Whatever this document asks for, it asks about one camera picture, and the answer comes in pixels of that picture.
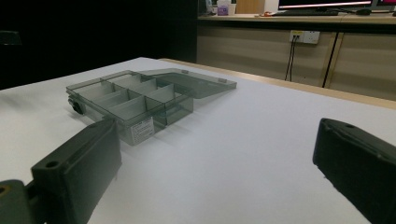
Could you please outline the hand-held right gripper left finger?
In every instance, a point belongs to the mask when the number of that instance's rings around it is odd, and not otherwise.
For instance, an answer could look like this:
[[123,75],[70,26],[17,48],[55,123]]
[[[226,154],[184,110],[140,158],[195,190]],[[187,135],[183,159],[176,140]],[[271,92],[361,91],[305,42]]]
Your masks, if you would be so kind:
[[87,224],[121,166],[116,121],[87,126],[32,168],[47,224]]

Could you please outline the clear grey compartment box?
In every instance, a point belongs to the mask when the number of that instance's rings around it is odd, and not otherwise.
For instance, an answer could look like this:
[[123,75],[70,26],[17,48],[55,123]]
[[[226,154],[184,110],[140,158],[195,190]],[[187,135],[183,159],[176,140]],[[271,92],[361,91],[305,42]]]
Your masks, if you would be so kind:
[[120,139],[140,144],[193,112],[193,102],[237,83],[176,68],[121,71],[68,86],[73,109],[94,121],[114,119]]

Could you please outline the black keyboard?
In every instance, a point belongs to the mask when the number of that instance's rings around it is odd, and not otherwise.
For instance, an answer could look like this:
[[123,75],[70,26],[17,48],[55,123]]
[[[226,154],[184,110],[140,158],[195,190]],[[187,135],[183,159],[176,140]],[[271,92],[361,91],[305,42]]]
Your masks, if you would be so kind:
[[273,17],[296,17],[296,16],[338,16],[338,11],[332,10],[287,10],[273,14]]

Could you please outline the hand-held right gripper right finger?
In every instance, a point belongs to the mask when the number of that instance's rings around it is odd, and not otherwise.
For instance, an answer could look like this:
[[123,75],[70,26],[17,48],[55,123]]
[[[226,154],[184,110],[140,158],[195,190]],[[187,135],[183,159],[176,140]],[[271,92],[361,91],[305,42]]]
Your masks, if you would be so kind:
[[322,119],[313,163],[372,224],[396,224],[396,147],[335,119]]

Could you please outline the white wall socket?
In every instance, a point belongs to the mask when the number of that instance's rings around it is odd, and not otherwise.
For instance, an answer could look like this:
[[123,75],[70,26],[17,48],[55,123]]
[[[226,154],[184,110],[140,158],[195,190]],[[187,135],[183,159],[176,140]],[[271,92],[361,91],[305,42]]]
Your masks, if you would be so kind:
[[319,40],[320,32],[318,31],[290,31],[290,42],[293,43],[304,43],[316,45]]

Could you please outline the purple container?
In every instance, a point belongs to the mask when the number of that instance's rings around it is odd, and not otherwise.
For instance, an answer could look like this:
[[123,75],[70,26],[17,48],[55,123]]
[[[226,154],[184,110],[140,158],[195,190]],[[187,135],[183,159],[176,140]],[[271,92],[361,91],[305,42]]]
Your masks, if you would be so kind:
[[229,15],[229,7],[232,3],[231,0],[218,0],[217,1],[217,14],[219,16],[228,16]]

